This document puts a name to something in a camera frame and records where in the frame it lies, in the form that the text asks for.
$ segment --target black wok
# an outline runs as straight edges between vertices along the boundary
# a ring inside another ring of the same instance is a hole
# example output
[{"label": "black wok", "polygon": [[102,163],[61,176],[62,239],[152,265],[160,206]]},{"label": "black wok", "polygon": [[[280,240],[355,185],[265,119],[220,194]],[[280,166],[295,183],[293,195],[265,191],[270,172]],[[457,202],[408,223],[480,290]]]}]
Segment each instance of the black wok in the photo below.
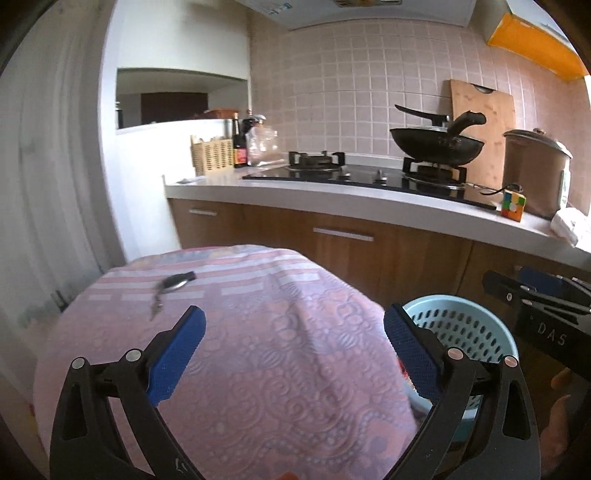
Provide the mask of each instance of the black wok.
[{"label": "black wok", "polygon": [[396,105],[401,112],[427,118],[432,121],[432,127],[393,128],[390,130],[396,144],[406,155],[420,161],[459,167],[474,160],[484,142],[476,138],[461,135],[472,125],[483,125],[486,117],[483,113],[464,112],[453,122],[449,122],[447,115],[419,112]]}]

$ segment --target gas stove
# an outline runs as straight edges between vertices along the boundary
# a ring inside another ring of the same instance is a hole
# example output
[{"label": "gas stove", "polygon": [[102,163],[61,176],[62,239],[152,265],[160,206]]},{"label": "gas stove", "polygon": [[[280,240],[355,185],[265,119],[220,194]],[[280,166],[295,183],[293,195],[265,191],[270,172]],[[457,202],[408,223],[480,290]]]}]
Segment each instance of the gas stove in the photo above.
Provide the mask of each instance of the gas stove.
[{"label": "gas stove", "polygon": [[244,180],[309,181],[414,193],[496,210],[491,198],[466,183],[466,169],[453,170],[405,158],[402,170],[346,164],[343,152],[332,156],[289,153],[289,165],[243,177]]}]

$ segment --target burner grate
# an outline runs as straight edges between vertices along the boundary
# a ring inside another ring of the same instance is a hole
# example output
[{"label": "burner grate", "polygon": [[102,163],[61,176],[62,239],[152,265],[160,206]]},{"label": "burner grate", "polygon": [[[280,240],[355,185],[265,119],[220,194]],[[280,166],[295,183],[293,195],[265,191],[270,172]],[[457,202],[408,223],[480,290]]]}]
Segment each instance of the burner grate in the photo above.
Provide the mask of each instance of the burner grate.
[{"label": "burner grate", "polygon": [[335,152],[329,156],[326,150],[320,155],[289,152],[289,160],[290,163],[287,168],[290,171],[340,171],[341,167],[345,165],[345,154],[343,152]]},{"label": "burner grate", "polygon": [[[417,163],[416,171],[411,171],[413,163]],[[439,187],[448,190],[464,190],[466,188],[466,169],[463,167],[435,166],[433,164],[424,164],[424,162],[413,158],[405,158],[402,165],[402,176],[408,180],[423,185]]]}]

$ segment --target wok handle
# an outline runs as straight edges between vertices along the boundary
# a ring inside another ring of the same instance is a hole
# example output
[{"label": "wok handle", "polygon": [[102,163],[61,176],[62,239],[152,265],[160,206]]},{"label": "wok handle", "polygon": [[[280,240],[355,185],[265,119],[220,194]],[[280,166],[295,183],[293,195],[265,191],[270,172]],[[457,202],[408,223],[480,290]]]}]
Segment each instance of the wok handle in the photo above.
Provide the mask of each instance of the wok handle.
[{"label": "wok handle", "polygon": [[452,137],[457,137],[466,128],[471,127],[472,125],[484,125],[485,123],[486,116],[484,113],[476,113],[468,110],[447,126],[447,133]]},{"label": "wok handle", "polygon": [[427,113],[427,112],[420,112],[418,110],[413,110],[411,108],[406,108],[405,106],[401,105],[394,105],[398,110],[401,112],[407,113],[409,115],[418,116],[420,118],[426,118],[427,120],[431,121],[431,124],[434,127],[442,127],[443,124],[449,122],[449,115],[439,115],[437,113]]}]

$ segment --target plastic basket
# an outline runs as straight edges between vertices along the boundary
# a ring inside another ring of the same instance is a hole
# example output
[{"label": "plastic basket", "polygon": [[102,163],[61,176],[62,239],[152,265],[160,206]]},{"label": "plastic basket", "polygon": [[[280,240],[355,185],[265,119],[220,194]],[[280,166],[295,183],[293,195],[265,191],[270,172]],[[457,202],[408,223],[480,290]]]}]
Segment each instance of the plastic basket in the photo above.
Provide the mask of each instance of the plastic basket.
[{"label": "plastic basket", "polygon": [[[492,312],[473,301],[451,295],[420,297],[404,306],[415,325],[428,328],[445,347],[461,349],[481,362],[498,363],[505,355],[519,354],[509,329]],[[428,413],[431,402],[407,383],[408,399],[418,411]],[[480,397],[470,397],[462,420],[474,420]]]},{"label": "plastic basket", "polygon": [[203,142],[191,136],[191,157],[197,177],[234,168],[232,140]]}]

